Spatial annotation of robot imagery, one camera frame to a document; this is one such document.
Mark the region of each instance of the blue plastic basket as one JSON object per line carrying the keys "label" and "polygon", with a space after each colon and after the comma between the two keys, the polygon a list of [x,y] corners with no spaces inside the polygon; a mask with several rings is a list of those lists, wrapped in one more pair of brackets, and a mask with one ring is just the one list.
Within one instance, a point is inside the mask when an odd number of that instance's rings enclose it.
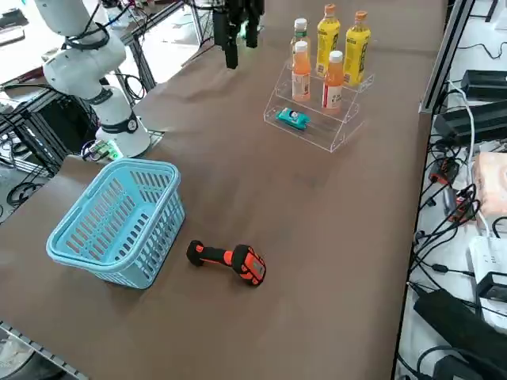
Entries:
{"label": "blue plastic basket", "polygon": [[49,236],[56,262],[149,287],[185,219],[174,165],[124,158],[97,175]]}

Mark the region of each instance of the white bottle cap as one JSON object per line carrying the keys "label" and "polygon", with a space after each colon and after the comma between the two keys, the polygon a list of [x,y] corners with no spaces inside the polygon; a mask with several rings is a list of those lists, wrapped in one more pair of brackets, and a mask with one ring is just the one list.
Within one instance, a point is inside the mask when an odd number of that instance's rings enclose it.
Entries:
{"label": "white bottle cap", "polygon": [[295,43],[295,52],[300,53],[303,51],[308,51],[308,44],[306,41],[298,41]]}
{"label": "white bottle cap", "polygon": [[294,29],[297,30],[306,30],[308,25],[308,21],[306,18],[296,18],[294,21]]}
{"label": "white bottle cap", "polygon": [[334,50],[330,53],[330,62],[339,63],[343,60],[343,53],[339,50]]}

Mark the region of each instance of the white cable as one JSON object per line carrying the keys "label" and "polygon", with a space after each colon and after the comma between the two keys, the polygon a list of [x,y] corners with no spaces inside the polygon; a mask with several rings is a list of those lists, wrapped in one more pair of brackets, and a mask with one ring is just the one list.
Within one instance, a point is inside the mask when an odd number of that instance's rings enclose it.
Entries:
{"label": "white cable", "polygon": [[[451,81],[448,81],[449,85],[458,93],[461,94],[461,97],[463,98],[463,103],[465,104],[465,108],[467,109],[468,116],[470,117],[470,150],[468,151],[468,160],[467,160],[467,169],[468,169],[468,181],[470,184],[473,183],[473,177],[472,177],[472,157],[474,155],[474,145],[475,145],[475,122],[474,122],[474,115],[472,114],[472,111],[470,109],[470,105],[468,104],[467,95],[462,89],[459,89],[452,83]],[[490,227],[488,226],[488,222],[486,221],[486,218],[484,218],[484,215],[482,214],[480,208],[477,211],[477,215],[481,219],[482,224],[484,225],[484,228],[486,229],[486,236],[490,236]]]}

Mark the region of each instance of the orange juice bottle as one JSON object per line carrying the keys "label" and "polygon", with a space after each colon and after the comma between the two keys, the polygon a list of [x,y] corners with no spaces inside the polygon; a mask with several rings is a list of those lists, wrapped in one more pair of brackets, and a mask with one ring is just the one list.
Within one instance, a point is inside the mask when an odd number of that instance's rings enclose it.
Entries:
{"label": "orange juice bottle", "polygon": [[294,45],[294,59],[292,62],[292,99],[307,101],[310,99],[310,57],[308,44],[298,41]]}
{"label": "orange juice bottle", "polygon": [[338,112],[341,106],[341,88],[343,86],[343,53],[335,50],[330,53],[330,61],[324,89],[322,91],[322,107],[325,110]]}
{"label": "orange juice bottle", "polygon": [[305,41],[308,44],[308,54],[311,54],[307,25],[308,21],[306,18],[296,18],[294,21],[294,36],[291,41],[291,59],[294,59],[295,43],[298,41]]}

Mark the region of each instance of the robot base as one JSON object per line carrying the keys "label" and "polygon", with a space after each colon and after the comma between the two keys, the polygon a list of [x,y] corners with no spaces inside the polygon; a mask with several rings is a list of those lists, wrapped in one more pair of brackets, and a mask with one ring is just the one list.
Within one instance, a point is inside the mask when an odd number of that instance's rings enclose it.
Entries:
{"label": "robot base", "polygon": [[102,128],[99,128],[96,137],[102,141],[114,142],[120,148],[122,157],[131,158],[139,156],[148,149],[151,140],[147,129],[143,126],[139,117],[137,118],[137,123],[139,127],[134,133],[119,133],[114,135],[104,132]]}

